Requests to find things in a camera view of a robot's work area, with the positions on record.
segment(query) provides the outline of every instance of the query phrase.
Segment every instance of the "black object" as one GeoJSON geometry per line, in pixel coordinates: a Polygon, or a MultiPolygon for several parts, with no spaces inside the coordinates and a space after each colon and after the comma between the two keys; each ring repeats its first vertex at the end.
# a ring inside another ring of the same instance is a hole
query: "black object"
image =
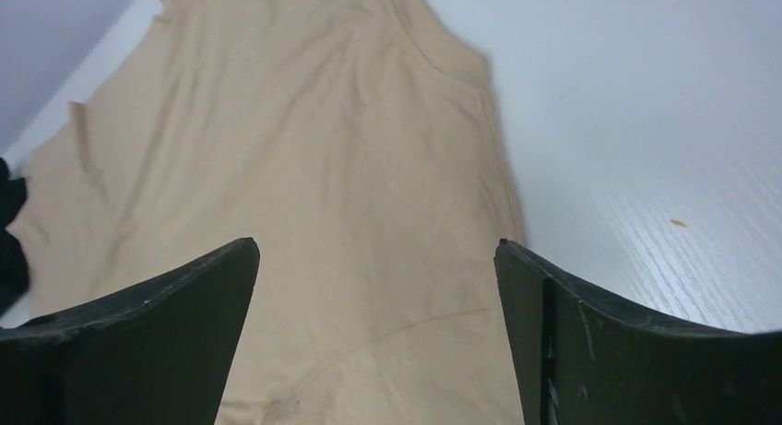
{"type": "Polygon", "coordinates": [[[494,264],[527,425],[782,424],[782,332],[669,316],[506,240],[494,264]]]}
{"type": "Polygon", "coordinates": [[[0,423],[213,424],[257,270],[238,240],[0,331],[0,423]]]}
{"type": "Polygon", "coordinates": [[[10,224],[27,200],[24,179],[10,179],[11,171],[0,159],[0,316],[3,315],[30,288],[27,260],[19,242],[5,227],[10,224]]]}

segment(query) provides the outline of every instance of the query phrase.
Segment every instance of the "t-shirt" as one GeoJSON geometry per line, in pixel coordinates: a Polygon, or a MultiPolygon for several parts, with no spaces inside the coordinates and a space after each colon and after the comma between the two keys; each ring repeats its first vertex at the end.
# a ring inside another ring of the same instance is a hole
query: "t-shirt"
{"type": "Polygon", "coordinates": [[[33,314],[251,236],[219,424],[521,423],[486,59],[424,0],[162,1],[26,170],[33,314]]]}

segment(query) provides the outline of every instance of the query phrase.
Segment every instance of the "white surface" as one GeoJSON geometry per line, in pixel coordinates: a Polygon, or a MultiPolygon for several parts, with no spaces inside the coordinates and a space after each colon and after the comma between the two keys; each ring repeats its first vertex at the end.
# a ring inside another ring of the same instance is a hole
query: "white surface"
{"type": "MultiPolygon", "coordinates": [[[[666,313],[782,328],[782,0],[429,1],[492,59],[535,251],[666,313]]],[[[7,157],[52,135],[157,8],[136,0],[7,157]]]]}
{"type": "Polygon", "coordinates": [[[0,0],[0,150],[133,0],[0,0]]]}

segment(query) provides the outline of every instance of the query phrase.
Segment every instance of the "tan fabric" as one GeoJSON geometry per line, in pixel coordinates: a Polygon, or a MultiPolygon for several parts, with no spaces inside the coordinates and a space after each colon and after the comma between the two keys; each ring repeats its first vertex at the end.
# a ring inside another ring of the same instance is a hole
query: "tan fabric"
{"type": "Polygon", "coordinates": [[[163,1],[31,160],[34,314],[252,236],[218,423],[521,423],[485,59],[424,0],[163,1]]]}

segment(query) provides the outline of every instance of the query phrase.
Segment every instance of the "beige cloth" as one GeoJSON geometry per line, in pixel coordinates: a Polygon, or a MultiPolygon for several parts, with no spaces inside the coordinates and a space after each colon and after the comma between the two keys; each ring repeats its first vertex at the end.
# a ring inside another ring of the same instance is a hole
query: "beige cloth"
{"type": "Polygon", "coordinates": [[[252,236],[218,423],[521,423],[485,59],[424,0],[163,0],[27,169],[49,313],[252,236]]]}

